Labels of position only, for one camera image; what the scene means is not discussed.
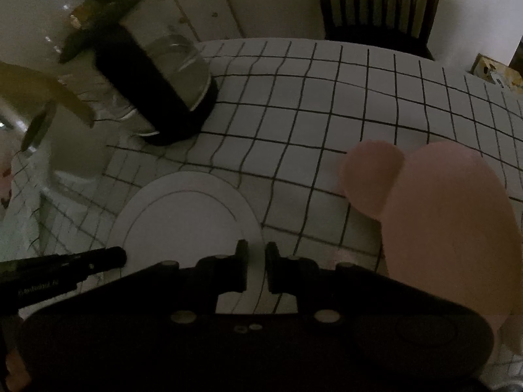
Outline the white plate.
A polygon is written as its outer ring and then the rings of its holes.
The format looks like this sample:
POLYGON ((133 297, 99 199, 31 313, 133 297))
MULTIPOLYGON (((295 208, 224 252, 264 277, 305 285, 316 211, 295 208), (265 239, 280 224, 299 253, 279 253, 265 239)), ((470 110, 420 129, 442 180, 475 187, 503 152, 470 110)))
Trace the white plate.
POLYGON ((244 196, 227 181, 204 172, 168 174, 139 190, 114 221, 107 244, 123 248, 128 259, 122 269, 105 272, 104 281, 164 260, 193 267, 204 257, 233 254, 240 240, 248 245, 246 290, 220 296, 220 313, 253 313, 261 301, 260 224, 244 196))

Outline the pink plate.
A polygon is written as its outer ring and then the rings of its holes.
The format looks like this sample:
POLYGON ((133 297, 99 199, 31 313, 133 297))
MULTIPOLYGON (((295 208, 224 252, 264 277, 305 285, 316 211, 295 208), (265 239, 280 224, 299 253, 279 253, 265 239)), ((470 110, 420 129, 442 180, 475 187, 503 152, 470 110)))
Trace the pink plate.
POLYGON ((516 307, 520 234, 484 159, 455 142, 407 157, 380 214, 391 278, 457 302, 497 331, 516 307))

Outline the small pink saucer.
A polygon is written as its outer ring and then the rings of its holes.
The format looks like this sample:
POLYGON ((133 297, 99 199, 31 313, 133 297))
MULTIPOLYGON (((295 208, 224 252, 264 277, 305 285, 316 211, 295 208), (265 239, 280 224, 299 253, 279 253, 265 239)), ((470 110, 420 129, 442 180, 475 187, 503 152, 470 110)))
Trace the small pink saucer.
POLYGON ((404 160, 402 151, 389 142, 359 142, 340 166, 340 187, 346 199, 363 215, 379 220, 404 160))

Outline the white checked tablecloth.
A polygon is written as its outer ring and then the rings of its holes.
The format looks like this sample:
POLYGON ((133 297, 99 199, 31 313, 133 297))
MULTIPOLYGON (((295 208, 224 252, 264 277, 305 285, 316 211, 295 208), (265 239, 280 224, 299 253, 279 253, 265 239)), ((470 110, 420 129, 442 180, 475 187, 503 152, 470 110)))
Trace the white checked tablecloth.
POLYGON ((110 162, 78 187, 88 211, 43 201, 29 251, 84 251, 106 242, 116 213, 153 180, 202 171, 239 190, 262 231, 286 251, 335 251, 370 266, 378 226, 345 203, 335 167, 363 138, 413 150, 455 139, 482 153, 522 207, 521 102, 469 75, 402 53, 330 41, 252 39, 201 47, 219 86, 202 132, 164 150, 101 121, 110 162))

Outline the glass electric kettle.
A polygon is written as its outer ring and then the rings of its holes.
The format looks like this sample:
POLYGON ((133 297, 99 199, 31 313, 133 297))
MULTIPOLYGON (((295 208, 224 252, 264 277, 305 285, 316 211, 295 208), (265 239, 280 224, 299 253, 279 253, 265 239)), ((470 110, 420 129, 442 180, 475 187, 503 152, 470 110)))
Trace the glass electric kettle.
POLYGON ((136 132, 153 145, 171 145, 197 136, 214 109, 217 84, 195 45, 178 34, 141 45, 122 21, 143 0, 86 0, 73 17, 59 61, 82 53, 145 121, 136 132))

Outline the white drawer cabinet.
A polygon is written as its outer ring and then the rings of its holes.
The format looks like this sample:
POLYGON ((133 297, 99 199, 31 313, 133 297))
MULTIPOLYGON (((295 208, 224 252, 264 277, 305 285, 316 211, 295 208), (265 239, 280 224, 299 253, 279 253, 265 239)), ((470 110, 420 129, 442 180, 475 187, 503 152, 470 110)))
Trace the white drawer cabinet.
POLYGON ((243 37, 229 0, 173 0, 197 41, 229 40, 243 37))

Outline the dark wooden chair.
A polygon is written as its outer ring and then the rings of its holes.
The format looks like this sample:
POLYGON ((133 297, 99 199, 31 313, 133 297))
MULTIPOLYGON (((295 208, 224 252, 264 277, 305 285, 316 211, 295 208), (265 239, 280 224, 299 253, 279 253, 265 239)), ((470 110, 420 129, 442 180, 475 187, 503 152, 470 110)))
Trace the dark wooden chair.
POLYGON ((432 60, 428 41, 440 0, 319 0, 325 39, 432 60))

